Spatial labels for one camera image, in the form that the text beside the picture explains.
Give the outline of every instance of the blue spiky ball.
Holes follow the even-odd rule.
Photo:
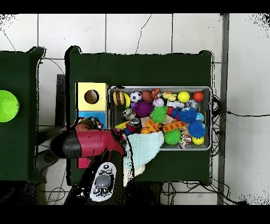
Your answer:
[[[190,124],[196,120],[197,113],[193,107],[185,108],[178,113],[178,119]]]
[[[206,134],[206,126],[199,120],[195,120],[188,126],[188,132],[192,137],[201,138]]]

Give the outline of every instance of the green mat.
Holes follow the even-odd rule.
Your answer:
[[[14,94],[20,103],[16,117],[0,123],[0,180],[44,182],[34,168],[37,142],[36,72],[43,48],[29,52],[0,51],[0,90]]]
[[[168,55],[80,54],[70,47],[65,56],[66,74],[70,78],[71,123],[75,120],[75,83],[105,82],[109,86],[209,86],[211,87],[211,53]],[[146,164],[136,181],[202,180],[209,184],[210,150],[160,151]],[[75,185],[84,169],[67,163],[67,180]]]

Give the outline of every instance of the orange ball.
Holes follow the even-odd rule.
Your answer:
[[[196,102],[200,102],[202,101],[204,98],[204,94],[200,91],[197,91],[197,92],[194,92],[193,94],[193,99],[196,101]]]

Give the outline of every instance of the soccer ball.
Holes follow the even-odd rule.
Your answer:
[[[130,94],[130,101],[131,102],[140,102],[141,101],[141,93],[138,91],[132,92]]]

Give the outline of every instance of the green toy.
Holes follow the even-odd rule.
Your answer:
[[[164,133],[164,141],[169,145],[177,145],[181,140],[181,136],[179,129],[170,130]]]
[[[151,119],[154,123],[162,123],[166,119],[168,107],[155,107],[150,114]]]
[[[19,111],[17,98],[8,91],[0,90],[0,122],[12,120]]]

